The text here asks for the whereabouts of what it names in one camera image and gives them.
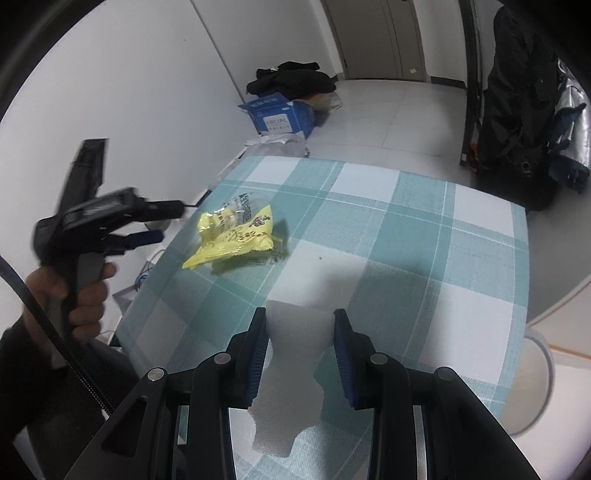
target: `white plastic bag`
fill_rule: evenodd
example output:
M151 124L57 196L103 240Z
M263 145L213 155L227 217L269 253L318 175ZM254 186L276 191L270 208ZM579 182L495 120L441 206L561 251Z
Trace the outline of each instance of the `white plastic bag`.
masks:
M243 157L275 155L277 157L308 156L306 139L298 134L261 135L248 140Z

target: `black cable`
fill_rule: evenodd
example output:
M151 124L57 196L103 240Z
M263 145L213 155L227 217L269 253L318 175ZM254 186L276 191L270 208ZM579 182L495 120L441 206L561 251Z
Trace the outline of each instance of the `black cable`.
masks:
M194 205L187 205L186 203L183 203L183 205L184 205L186 208L199 208L199 207L201 206L201 204L202 204L202 203L205 201L205 199L206 199L207 197L209 197L209 195L211 194L211 192L212 192L212 191L208 189L208 190L207 190L207 191L206 191L206 192L203 194L203 196L202 196L202 197L199 199L199 201L198 201L197 203L195 203Z
M57 333L56 328L50 322L49 318L47 318L45 311L37 303L37 300L31 293L31 290L28 289L21 277L18 276L10 264L4 260L1 255L0 277L4 279L4 281L14 290L14 293L16 293L22 300L25 308L31 312L31 315L39 324L43 332L45 332L53 346L57 349L59 354L64 358L66 363L92 394L100 407L107 413L107 415L111 415L114 411L111 402L105 397L104 393L101 392L94 380L92 380L92 377L88 374L88 372L86 372L78 359L70 353L66 344L64 343L64 340L62 340L60 334Z

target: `table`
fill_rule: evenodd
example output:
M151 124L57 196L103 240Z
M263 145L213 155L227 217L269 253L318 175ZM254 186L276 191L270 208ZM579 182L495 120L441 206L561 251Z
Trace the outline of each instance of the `table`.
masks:
M182 270L199 244L199 215L244 192L270 200L288 257L221 275L210 265ZM344 307L378 351L410 368L454 368L498 417L519 360L528 287L522 207L396 170L251 157L174 238L117 336L138 373L176 372L225 350L267 299ZM254 452L249 414L232 412L238 478L363 478L371 412L349 408L332 348L314 376L324 389L322 420L297 437L288 458Z

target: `plastic wrapper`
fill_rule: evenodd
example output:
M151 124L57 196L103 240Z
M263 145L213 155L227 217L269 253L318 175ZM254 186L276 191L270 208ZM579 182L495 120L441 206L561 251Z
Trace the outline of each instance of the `plastic wrapper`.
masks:
M256 193L242 193L231 198L213 213L204 213L197 223L197 231L203 243L213 242L222 233L249 223L252 215L268 202Z
M298 134L262 135L246 142L244 157L296 157L308 156L306 139Z
M273 250L273 215L271 206L266 205L257 214L244 215L242 217L232 212L230 207L218 210L215 215L204 213L199 220L199 234L203 243L197 252L190 257L183 268L195 268L207 262L225 260L254 251ZM237 218L246 218L249 221L238 226L228 228L231 222ZM214 232L221 231L212 239Z

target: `pile of clothes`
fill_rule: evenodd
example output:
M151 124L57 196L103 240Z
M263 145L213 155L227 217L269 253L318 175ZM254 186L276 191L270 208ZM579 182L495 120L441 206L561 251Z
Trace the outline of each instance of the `pile of clothes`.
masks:
M259 98L280 93L288 100L334 92L335 81L319 70L320 66L316 62L296 61L287 61L274 69L258 69L256 80L246 86L246 91Z

